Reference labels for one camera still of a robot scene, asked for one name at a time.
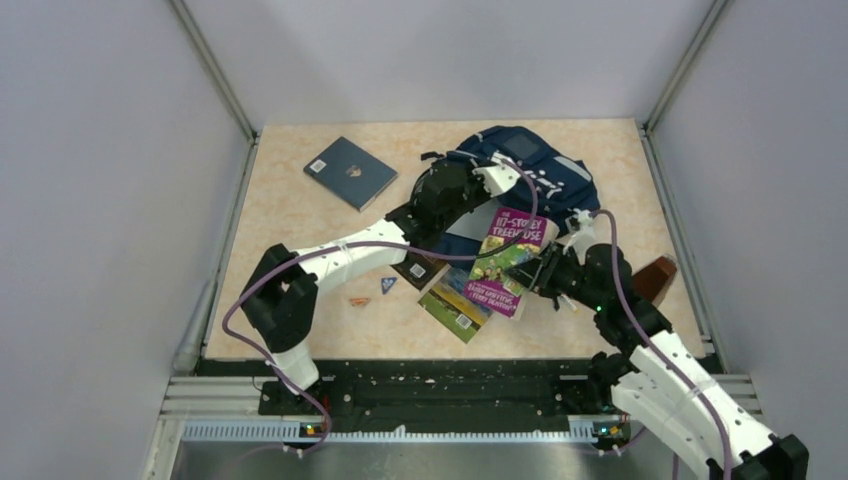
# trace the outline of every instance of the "blue book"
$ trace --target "blue book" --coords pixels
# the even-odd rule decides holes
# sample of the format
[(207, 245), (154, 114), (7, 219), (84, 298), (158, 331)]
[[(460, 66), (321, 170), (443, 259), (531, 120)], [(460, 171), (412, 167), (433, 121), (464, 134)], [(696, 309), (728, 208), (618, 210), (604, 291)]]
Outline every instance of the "blue book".
[(344, 137), (306, 164), (303, 171), (360, 212), (397, 178), (394, 169)]

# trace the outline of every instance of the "brown object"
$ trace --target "brown object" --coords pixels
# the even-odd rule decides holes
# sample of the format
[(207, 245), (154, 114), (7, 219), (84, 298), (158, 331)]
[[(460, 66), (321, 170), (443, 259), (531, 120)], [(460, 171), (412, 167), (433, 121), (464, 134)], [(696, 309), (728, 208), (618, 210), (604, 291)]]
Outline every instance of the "brown object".
[(671, 255), (657, 257), (633, 274), (633, 290), (659, 308), (668, 287), (677, 276), (677, 261)]

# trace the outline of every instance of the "small blue triangle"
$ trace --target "small blue triangle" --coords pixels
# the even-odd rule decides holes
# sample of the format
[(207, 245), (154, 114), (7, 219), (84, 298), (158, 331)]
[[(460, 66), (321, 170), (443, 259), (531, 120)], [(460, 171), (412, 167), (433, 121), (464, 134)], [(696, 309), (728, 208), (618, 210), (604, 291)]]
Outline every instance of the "small blue triangle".
[(397, 277), (383, 277), (380, 281), (380, 286), (383, 288), (383, 295), (389, 293), (389, 290), (395, 286), (395, 282), (397, 282)]

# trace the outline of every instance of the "marble tabletop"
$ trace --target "marble tabletop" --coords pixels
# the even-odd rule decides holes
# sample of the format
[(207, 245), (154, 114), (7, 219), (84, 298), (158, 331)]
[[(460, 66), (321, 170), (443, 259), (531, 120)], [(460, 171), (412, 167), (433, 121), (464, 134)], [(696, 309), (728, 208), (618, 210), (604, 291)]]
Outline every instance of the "marble tabletop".
[[(515, 120), (266, 126), (250, 177), (230, 253), (220, 300), (204, 355), (215, 359), (257, 358), (248, 345), (227, 336), (221, 321), (244, 288), (263, 252), (284, 243), (312, 247), (359, 231), (405, 202), (427, 162), (419, 155), (445, 151), (492, 125), (524, 125), (595, 177), (601, 204), (615, 215), (619, 242), (634, 271), (674, 253), (668, 227), (632, 119)], [(339, 136), (345, 136), (399, 172), (362, 212), (307, 177), (302, 169)], [(605, 220), (596, 223), (599, 241), (609, 241)], [(466, 345), (417, 304), (420, 293), (402, 278), (383, 295), (380, 279), (397, 276), (378, 268), (319, 299), (308, 343), (314, 358), (584, 358), (615, 351), (598, 334), (592, 312), (532, 296), (520, 320), (494, 317)], [(350, 298), (369, 297), (364, 307)], [(704, 349), (692, 306), (678, 275), (660, 305), (695, 356)], [(238, 311), (231, 325), (261, 342)]]

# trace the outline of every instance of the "book cover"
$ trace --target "book cover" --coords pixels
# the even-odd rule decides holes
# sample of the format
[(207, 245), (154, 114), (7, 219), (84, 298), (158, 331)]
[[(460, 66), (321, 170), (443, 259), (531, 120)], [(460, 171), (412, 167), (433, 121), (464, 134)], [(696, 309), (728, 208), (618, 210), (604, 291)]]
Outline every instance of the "book cover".
[(360, 212), (397, 178), (394, 169), (345, 137), (339, 137), (303, 171)]
[(464, 343), (485, 325), (492, 311), (462, 295), (468, 272), (451, 267), (427, 291), (418, 304)]
[[(489, 234), (483, 240), (481, 253), (503, 246), (521, 233), (530, 214), (501, 207), (492, 219)], [(535, 257), (556, 239), (559, 228), (550, 220), (537, 217), (527, 233), (515, 245), (503, 252), (474, 262), (463, 293), (474, 302), (510, 318), (518, 318), (523, 310), (524, 287), (506, 275), (506, 270)]]
[(406, 258), (392, 268), (420, 292), (430, 286), (447, 264), (445, 260), (408, 252)]

